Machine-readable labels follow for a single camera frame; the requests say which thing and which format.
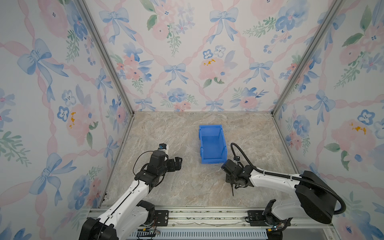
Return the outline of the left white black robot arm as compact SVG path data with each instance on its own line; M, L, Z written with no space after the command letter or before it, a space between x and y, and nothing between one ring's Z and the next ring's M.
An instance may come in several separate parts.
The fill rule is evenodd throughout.
M83 224L80 240L125 240L140 226L152 226L155 205L144 198L157 187L167 173L181 170L183 159L169 158L168 150L161 145L151 151L147 164L143 165L127 191L98 218L88 218Z

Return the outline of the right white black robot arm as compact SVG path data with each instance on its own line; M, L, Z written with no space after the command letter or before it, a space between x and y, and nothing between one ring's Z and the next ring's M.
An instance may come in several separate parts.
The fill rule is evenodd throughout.
M305 171L301 175L285 175L240 162L227 160L222 165L226 182L233 189L259 187L274 189L290 198L268 202L263 211L248 211L246 222L254 227L268 226L272 231L282 231L293 218L311 218L321 224L330 224L334 215L346 210L343 200L316 174Z

